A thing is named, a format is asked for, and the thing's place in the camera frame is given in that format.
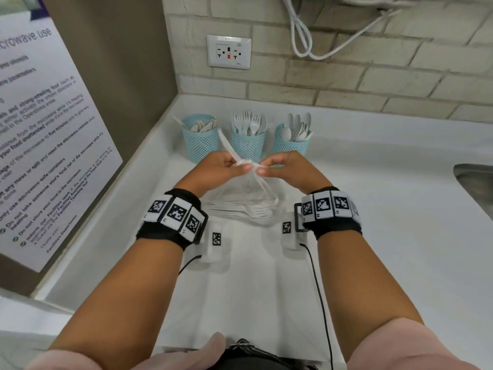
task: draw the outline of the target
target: person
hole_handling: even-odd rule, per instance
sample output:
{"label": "person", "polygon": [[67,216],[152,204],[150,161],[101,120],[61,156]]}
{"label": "person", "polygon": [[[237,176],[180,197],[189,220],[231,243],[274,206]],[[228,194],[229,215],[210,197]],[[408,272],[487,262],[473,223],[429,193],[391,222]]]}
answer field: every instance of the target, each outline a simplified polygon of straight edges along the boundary
{"label": "person", "polygon": [[[199,199],[252,169],[234,166],[229,152],[213,152],[175,186]],[[298,152],[268,157],[257,169],[308,195],[332,183]],[[455,357],[423,320],[360,232],[329,231],[318,258],[330,317],[349,370],[477,369]],[[28,370],[285,370],[246,340],[226,349],[223,335],[188,353],[151,356],[173,294],[183,248],[140,237],[71,317],[48,351]],[[235,350],[244,345],[246,350]]]}

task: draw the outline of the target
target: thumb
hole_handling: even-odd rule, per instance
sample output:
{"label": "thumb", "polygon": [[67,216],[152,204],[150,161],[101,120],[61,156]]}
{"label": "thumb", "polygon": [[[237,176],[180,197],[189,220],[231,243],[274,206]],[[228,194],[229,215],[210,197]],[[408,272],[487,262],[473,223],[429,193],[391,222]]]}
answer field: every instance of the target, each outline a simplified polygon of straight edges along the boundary
{"label": "thumb", "polygon": [[257,170],[257,174],[266,178],[281,178],[283,179],[286,174],[286,167],[260,167]]}
{"label": "thumb", "polygon": [[230,167],[228,168],[228,172],[231,178],[240,177],[241,175],[248,173],[251,170],[251,168],[252,168],[251,164],[244,164],[240,166]]}

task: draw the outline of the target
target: countertop backsplash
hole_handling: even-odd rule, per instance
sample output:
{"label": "countertop backsplash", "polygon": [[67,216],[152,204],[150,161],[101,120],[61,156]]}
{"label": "countertop backsplash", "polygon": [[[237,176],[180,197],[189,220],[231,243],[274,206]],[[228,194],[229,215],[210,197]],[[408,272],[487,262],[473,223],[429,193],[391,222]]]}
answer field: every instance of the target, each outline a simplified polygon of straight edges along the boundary
{"label": "countertop backsplash", "polygon": [[[378,16],[323,0],[293,4],[318,55]],[[293,54],[281,0],[163,5],[181,93],[493,122],[493,0],[425,0],[325,61]],[[251,68],[209,67],[207,34],[250,37]]]}

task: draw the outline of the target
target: hand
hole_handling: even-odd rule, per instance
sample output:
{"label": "hand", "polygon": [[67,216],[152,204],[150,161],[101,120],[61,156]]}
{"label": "hand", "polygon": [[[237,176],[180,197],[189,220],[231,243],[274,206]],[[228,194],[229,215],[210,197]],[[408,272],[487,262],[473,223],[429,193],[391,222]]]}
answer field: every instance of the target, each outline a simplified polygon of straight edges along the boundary
{"label": "hand", "polygon": [[332,186],[329,179],[297,151],[273,154],[260,164],[267,167],[259,168],[257,174],[262,177],[281,178],[306,195]]}
{"label": "hand", "polygon": [[174,188],[186,189],[201,198],[207,191],[225,184],[231,178],[248,173],[252,168],[251,164],[232,167],[235,163],[229,152],[211,152]]}

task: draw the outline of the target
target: white poster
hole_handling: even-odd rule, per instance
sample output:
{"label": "white poster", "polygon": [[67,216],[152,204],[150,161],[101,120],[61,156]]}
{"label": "white poster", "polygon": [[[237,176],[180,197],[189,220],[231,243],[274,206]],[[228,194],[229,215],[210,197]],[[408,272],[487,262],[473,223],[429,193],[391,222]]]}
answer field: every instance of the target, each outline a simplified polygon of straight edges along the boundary
{"label": "white poster", "polygon": [[42,1],[0,0],[0,253],[40,271],[121,163]]}

